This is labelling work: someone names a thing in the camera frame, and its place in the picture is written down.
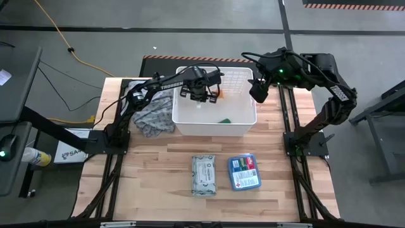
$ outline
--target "warning stripe tape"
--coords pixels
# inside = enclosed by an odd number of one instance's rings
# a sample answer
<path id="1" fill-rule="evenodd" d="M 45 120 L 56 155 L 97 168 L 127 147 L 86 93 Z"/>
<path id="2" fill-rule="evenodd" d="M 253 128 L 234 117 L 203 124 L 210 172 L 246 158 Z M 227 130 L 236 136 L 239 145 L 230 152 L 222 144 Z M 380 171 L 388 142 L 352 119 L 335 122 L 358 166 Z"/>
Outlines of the warning stripe tape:
<path id="1" fill-rule="evenodd" d="M 335 9 L 335 10 L 387 10 L 404 11 L 405 6 L 376 6 L 376 5 L 351 5 L 351 4 L 304 4 L 305 8 L 311 9 Z"/>
<path id="2" fill-rule="evenodd" d="M 147 55 L 144 59 L 166 59 L 166 60 L 203 60 L 203 61 L 226 61 L 226 62 L 238 62 L 238 63 L 252 63 L 250 60 L 233 59 L 233 58 L 210 58 L 210 57 L 184 57 L 184 56 L 156 56 Z"/>

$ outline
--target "gray concrete floor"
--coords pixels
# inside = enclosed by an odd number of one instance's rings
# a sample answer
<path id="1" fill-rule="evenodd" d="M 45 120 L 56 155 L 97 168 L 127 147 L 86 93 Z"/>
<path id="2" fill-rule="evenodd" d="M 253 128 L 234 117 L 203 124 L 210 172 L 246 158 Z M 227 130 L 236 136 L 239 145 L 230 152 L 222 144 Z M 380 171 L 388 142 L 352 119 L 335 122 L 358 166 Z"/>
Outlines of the gray concrete floor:
<path id="1" fill-rule="evenodd" d="M 59 25 L 152 28 L 281 29 L 277 0 L 41 0 Z M 300 0 L 285 0 L 291 29 L 405 30 L 405 13 L 304 9 Z M 29 0 L 14 0 L 0 12 L 0 24 L 49 25 L 40 9 Z M 239 58 L 242 51 L 265 53 L 284 46 L 277 34 L 176 34 L 64 32 L 76 53 L 85 61 L 121 77 L 136 77 L 147 54 L 217 56 Z M 0 31 L 0 41 L 19 48 L 42 46 L 42 61 L 95 86 L 103 86 L 105 75 L 77 63 L 66 51 L 56 32 Z M 401 66 L 405 37 L 293 35 L 298 53 L 332 53 L 339 72 L 359 92 L 358 106 L 351 116 L 378 101 L 382 92 L 405 79 Z M 99 89 L 87 87 L 40 65 L 74 108 Z M 330 96 L 314 89 L 317 111 Z M 98 102 L 69 112 L 40 72 L 27 105 L 45 117 L 81 121 L 95 115 Z M 348 122 L 329 126 L 327 134 L 332 179 L 341 217 L 348 221 L 405 226 L 405 182 L 371 187 L 368 179 L 383 173 L 382 163 L 365 123 Z M 20 169 L 13 194 L 0 198 L 0 224 L 56 220 L 69 217 L 81 170 L 37 172 L 32 199 L 19 199 L 23 177 Z"/>

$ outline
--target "yellow cable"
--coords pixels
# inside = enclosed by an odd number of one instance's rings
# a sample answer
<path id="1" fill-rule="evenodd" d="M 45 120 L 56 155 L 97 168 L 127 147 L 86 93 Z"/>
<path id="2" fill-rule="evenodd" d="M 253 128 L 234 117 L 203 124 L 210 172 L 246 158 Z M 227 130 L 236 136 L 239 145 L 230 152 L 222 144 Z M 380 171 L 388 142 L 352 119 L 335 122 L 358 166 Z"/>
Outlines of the yellow cable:
<path id="1" fill-rule="evenodd" d="M 52 18 L 46 13 L 45 9 L 41 6 L 41 4 L 39 4 L 37 0 L 34 0 L 34 1 L 35 1 L 35 3 L 37 3 L 37 5 L 39 6 L 39 8 L 42 10 L 42 12 L 44 12 L 45 15 L 48 17 L 48 19 L 52 22 L 53 26 L 54 26 L 54 27 L 56 28 L 56 30 L 59 32 L 59 35 L 62 37 L 62 39 L 64 40 L 64 42 L 65 42 L 66 45 L 68 46 L 68 48 L 72 48 L 72 47 L 69 45 L 68 41 L 67 41 L 67 40 L 65 39 L 65 37 L 63 36 L 63 34 L 61 33 L 61 31 L 59 30 L 58 26 L 55 24 L 55 22 L 52 20 Z M 86 63 L 86 62 L 80 60 L 80 59 L 76 56 L 76 54 L 75 54 L 74 51 L 70 51 L 70 52 L 71 52 L 71 54 L 75 57 L 75 59 L 76 59 L 79 63 L 84 64 L 84 65 L 89 66 L 89 67 L 92 67 L 92 68 L 94 68 L 94 69 L 100 70 L 100 71 L 106 73 L 107 75 L 109 75 L 109 76 L 111 76 L 111 77 L 115 77 L 112 73 L 109 73 L 108 71 L 103 70 L 102 68 L 99 68 L 99 67 L 97 67 L 97 66 L 91 65 L 90 63 Z"/>
<path id="2" fill-rule="evenodd" d="M 60 120 L 58 118 L 48 118 L 48 120 L 51 121 L 56 121 L 56 122 L 60 122 L 60 123 L 64 123 L 64 124 L 88 124 L 88 123 L 94 123 L 94 121 L 96 120 L 96 117 L 94 115 L 92 115 L 90 117 L 90 119 L 86 120 L 86 121 L 81 121 L 81 122 L 73 122 L 73 121 L 67 121 L 67 120 Z"/>

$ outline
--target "computer mouse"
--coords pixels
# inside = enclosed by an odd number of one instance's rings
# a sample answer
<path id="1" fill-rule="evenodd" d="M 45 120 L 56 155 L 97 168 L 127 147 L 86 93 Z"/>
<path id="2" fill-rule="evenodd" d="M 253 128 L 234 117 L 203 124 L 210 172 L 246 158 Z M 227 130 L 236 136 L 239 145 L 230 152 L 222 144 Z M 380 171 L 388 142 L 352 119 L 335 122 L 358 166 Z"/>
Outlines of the computer mouse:
<path id="1" fill-rule="evenodd" d="M 0 140 L 0 161 L 9 162 L 15 157 L 17 136 L 8 134 Z"/>

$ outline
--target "blue package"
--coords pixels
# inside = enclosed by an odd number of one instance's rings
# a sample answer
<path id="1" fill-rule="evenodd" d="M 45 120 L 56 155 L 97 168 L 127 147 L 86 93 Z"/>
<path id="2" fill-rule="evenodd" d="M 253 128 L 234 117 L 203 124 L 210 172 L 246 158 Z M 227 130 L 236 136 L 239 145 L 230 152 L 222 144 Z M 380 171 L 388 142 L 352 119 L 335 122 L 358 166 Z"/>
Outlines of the blue package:
<path id="1" fill-rule="evenodd" d="M 256 157 L 252 154 L 228 159 L 228 172 L 232 189 L 243 191 L 261 186 Z"/>

